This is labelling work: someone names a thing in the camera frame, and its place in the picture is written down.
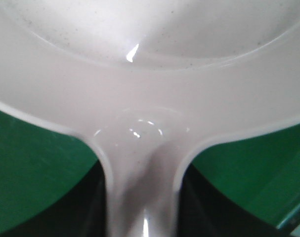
green background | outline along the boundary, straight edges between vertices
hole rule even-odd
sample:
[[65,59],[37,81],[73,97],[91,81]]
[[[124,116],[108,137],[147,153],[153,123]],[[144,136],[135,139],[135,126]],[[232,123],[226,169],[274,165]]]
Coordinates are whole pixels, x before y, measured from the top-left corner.
[[[83,142],[0,112],[0,233],[44,210],[96,162]],[[234,202],[275,226],[300,209],[300,125],[211,147],[195,166]]]

green surface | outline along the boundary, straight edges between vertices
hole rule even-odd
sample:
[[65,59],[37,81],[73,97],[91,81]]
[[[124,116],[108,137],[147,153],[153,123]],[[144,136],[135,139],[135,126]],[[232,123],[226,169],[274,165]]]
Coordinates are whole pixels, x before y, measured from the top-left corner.
[[[57,201],[95,161],[83,142],[0,112],[0,232]],[[211,147],[194,164],[268,223],[281,226],[300,210],[300,125]]]
[[0,232],[57,201],[95,161],[81,141],[0,112]]
[[211,147],[194,160],[221,192],[282,227],[300,211],[300,125]]

green plastic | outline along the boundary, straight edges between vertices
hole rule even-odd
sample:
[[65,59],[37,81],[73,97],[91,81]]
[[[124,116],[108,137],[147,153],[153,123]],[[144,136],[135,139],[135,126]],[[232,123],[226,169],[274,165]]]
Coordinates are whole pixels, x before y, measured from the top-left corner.
[[0,233],[56,202],[95,161],[83,142],[0,112]]
[[300,125],[211,147],[194,164],[227,197],[272,225],[283,227],[300,211]]
[[[87,173],[83,142],[0,112],[0,233],[44,210]],[[202,152],[195,166],[221,192],[282,227],[300,211],[300,125]]]

white plastic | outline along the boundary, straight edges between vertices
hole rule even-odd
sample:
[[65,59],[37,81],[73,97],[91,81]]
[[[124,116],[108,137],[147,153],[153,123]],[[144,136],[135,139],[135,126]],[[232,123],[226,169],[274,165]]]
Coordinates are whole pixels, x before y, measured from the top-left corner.
[[300,0],[35,2],[0,1],[0,110],[96,152],[110,237],[175,235],[199,152],[300,122]]

curved edge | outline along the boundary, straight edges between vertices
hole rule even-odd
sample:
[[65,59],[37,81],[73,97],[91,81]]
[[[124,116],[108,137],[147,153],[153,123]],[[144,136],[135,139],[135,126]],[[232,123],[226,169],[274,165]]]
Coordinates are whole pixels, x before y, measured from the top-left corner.
[[193,148],[190,149],[191,152],[189,152],[186,155],[186,157],[183,159],[182,163],[179,165],[179,167],[176,171],[175,178],[174,178],[173,189],[175,191],[180,190],[183,175],[186,172],[188,166],[190,165],[192,160],[197,155],[199,155],[201,152],[203,152],[207,148],[210,148],[210,147],[218,145],[218,144],[249,139],[252,137],[263,136],[265,134],[277,132],[277,131],[286,129],[288,127],[295,126],[297,124],[300,124],[300,115],[295,116],[295,117],[290,117],[290,118],[287,118],[284,120],[280,120],[274,124],[266,124],[266,125],[263,125],[260,127],[253,127],[247,131],[238,131],[235,133],[218,134],[218,135],[211,136],[207,139],[198,141],[196,144],[194,144]]

